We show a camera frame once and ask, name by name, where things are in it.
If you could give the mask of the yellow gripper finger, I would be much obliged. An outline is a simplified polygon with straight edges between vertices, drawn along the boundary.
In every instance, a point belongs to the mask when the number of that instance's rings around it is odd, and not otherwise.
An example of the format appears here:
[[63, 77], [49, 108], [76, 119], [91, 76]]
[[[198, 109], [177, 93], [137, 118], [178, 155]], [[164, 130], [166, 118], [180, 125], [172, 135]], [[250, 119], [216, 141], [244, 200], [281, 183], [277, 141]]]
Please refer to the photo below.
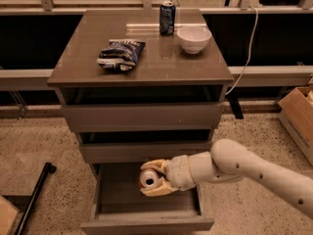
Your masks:
[[162, 177], [156, 182], [155, 187], [142, 184], [140, 191], [147, 197], [159, 197], [176, 192], [177, 188], [173, 187], [166, 179]]
[[159, 160], [153, 160], [153, 161], [144, 163], [141, 166], [141, 169], [142, 170], [152, 169], [161, 174], [166, 174], [168, 165], [169, 165], [169, 160], [159, 159]]

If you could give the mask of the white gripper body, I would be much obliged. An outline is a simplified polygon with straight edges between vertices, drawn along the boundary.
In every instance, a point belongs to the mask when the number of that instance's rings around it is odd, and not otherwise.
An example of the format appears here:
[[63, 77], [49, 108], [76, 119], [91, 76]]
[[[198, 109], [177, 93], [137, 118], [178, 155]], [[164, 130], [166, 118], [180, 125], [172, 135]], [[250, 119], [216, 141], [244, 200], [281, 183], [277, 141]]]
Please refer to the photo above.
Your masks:
[[176, 191], [186, 191], [196, 186], [186, 155], [174, 157], [166, 162], [165, 175], [170, 186]]

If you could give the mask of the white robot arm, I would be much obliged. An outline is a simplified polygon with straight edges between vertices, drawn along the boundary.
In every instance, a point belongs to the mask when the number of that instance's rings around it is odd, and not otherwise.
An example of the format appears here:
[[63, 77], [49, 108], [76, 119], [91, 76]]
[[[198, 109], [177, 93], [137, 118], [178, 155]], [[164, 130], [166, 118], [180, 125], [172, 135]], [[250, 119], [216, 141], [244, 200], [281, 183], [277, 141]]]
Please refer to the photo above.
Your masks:
[[230, 139], [213, 143], [208, 152], [149, 161], [141, 166], [140, 191], [148, 197], [186, 191], [199, 183], [249, 178], [313, 218], [313, 179], [272, 164]]

